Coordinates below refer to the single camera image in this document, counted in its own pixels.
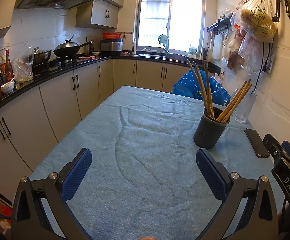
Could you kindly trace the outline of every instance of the light blue tablecloth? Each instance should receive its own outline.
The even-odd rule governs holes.
[[[196,99],[122,87],[80,122],[30,178],[59,172],[87,147],[93,163],[67,203],[94,240],[194,240],[221,204],[195,161],[199,147],[193,135],[203,108]],[[255,156],[246,127],[251,125],[231,119],[209,152],[229,172],[250,179],[268,176],[279,210],[283,193],[271,175],[273,163]],[[61,234],[50,210],[47,215]],[[238,221],[235,217],[228,233]]]

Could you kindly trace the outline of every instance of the metal screw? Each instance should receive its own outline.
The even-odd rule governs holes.
[[[28,180],[27,177],[22,177],[20,181],[21,181],[22,183],[25,183],[27,180]]]
[[[268,182],[268,178],[266,176],[262,176],[261,180],[264,181],[264,182]]]
[[[239,174],[236,173],[236,172],[232,172],[232,173],[230,174],[230,176],[231,176],[233,179],[238,179],[238,178],[239,178]]]
[[[49,174],[50,179],[55,179],[55,178],[57,178],[57,176],[58,176],[58,174],[55,172]]]

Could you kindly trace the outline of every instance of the white bowl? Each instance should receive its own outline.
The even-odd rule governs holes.
[[[2,85],[1,90],[3,91],[4,94],[8,94],[8,93],[13,91],[14,87],[15,87],[15,81],[12,80],[12,81]]]

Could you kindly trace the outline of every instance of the chopsticks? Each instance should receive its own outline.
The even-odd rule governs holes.
[[[243,98],[248,93],[249,89],[252,87],[251,80],[244,81],[241,88],[237,91],[233,99],[229,102],[227,107],[223,110],[223,112],[218,116],[218,118],[215,118],[214,116],[214,108],[213,108],[213,99],[212,99],[212,93],[211,93],[211,86],[209,83],[209,74],[208,74],[208,62],[207,60],[204,60],[204,70],[206,75],[206,89],[203,83],[202,75],[199,71],[199,68],[196,63],[194,63],[196,67],[196,72],[194,68],[192,67],[192,64],[189,60],[187,60],[188,66],[192,70],[192,73],[201,88],[204,107],[206,109],[207,115],[211,117],[212,119],[215,119],[218,122],[227,122],[229,117],[232,115],[232,113],[235,111],[236,107],[239,105],[239,103],[243,100]]]
[[[223,110],[220,116],[216,119],[219,122],[226,122],[231,114],[234,112],[235,108],[245,97],[249,89],[252,87],[251,80],[249,79],[247,82],[244,81],[241,88],[235,94],[234,98],[229,102],[228,106]]]
[[[190,67],[190,69],[192,70],[199,87],[201,88],[204,107],[206,109],[207,114],[209,117],[215,119],[214,109],[213,109],[213,100],[212,100],[212,94],[211,94],[211,87],[209,84],[208,67],[207,67],[207,76],[206,76],[206,90],[207,90],[207,92],[206,92],[205,86],[203,83],[203,79],[202,79],[202,75],[201,75],[201,72],[199,71],[198,66],[196,65],[196,63],[194,63],[194,65],[196,67],[196,71],[197,71],[197,73],[196,73],[194,68],[192,67],[191,62],[189,60],[187,60],[187,63],[188,63],[188,66]]]

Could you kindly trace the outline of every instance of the stainless steel pot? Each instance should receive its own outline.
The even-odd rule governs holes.
[[[50,59],[51,50],[39,50],[39,48],[35,48],[34,51],[33,66],[46,63]]]
[[[78,45],[78,43],[76,42],[70,42],[74,36],[76,35],[73,35],[70,40],[65,40],[65,43],[59,44],[56,47],[56,49],[54,50],[54,53],[57,57],[74,56],[75,54],[78,53],[81,47],[84,47],[86,45],[93,43],[93,41],[88,41],[84,44]]]

